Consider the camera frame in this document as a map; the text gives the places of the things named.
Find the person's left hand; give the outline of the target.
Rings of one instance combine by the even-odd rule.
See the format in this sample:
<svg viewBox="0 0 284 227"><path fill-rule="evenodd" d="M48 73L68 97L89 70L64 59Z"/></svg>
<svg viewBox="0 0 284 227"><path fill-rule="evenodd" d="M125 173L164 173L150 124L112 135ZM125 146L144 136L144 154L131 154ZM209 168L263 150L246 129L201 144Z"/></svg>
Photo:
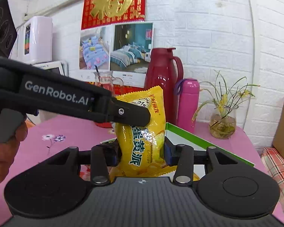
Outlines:
<svg viewBox="0 0 284 227"><path fill-rule="evenodd" d="M25 140L28 134L28 128L24 122L18 127L14 136L6 143L0 144L0 183L4 181L9 173L11 165L14 163L15 156L19 150L20 143Z"/></svg>

